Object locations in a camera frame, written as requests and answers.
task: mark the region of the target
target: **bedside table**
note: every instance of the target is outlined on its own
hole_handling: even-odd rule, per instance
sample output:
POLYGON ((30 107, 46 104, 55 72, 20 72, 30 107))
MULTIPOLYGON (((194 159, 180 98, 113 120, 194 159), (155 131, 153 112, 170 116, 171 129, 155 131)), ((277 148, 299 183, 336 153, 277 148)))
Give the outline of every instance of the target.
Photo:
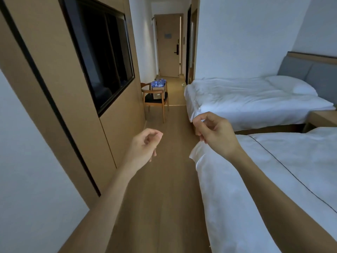
POLYGON ((316 127, 337 127, 337 111, 310 112, 302 133, 306 133, 316 127))

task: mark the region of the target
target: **upholstered headboard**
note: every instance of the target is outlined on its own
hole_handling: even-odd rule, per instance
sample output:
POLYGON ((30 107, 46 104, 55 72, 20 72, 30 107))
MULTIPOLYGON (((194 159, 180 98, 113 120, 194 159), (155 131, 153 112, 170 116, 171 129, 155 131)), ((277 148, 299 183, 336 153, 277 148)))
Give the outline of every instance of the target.
POLYGON ((306 81, 318 96, 337 104, 337 58, 288 52, 277 73, 306 81))

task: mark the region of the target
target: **wooden headboard frame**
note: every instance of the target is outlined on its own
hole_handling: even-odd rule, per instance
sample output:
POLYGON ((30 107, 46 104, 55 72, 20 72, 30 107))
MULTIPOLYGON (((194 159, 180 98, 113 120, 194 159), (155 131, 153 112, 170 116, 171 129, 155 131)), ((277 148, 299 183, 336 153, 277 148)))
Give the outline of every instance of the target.
POLYGON ((311 61, 316 61, 316 62, 321 62, 321 63, 337 65, 337 57, 301 53, 301 52, 294 52, 294 51, 289 51, 287 53, 287 56, 298 58, 298 59, 306 59, 306 60, 311 60, 311 61))

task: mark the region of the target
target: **door handle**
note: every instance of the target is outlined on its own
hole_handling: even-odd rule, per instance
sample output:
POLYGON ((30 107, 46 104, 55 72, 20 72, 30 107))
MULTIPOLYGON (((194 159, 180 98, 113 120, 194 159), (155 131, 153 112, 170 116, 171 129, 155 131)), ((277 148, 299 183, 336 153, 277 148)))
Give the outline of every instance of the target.
POLYGON ((179 44, 177 44, 177 52, 175 52, 177 55, 179 55, 179 44))

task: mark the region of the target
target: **white bed sheet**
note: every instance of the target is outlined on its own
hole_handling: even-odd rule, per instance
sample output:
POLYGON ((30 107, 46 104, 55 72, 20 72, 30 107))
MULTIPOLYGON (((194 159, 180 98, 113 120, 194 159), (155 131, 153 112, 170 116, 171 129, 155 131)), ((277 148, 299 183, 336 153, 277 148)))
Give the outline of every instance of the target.
MULTIPOLYGON (((320 127, 306 134, 251 136, 316 196, 259 143, 249 136, 238 135, 253 161, 337 239, 337 128, 320 127)), ((236 169, 203 142, 196 145, 190 158, 196 163, 212 252, 280 252, 236 169)))
POLYGON ((261 78, 195 80, 184 94, 190 121, 211 111, 228 119, 234 131, 301 124, 310 111, 335 109, 320 97, 286 93, 261 78))

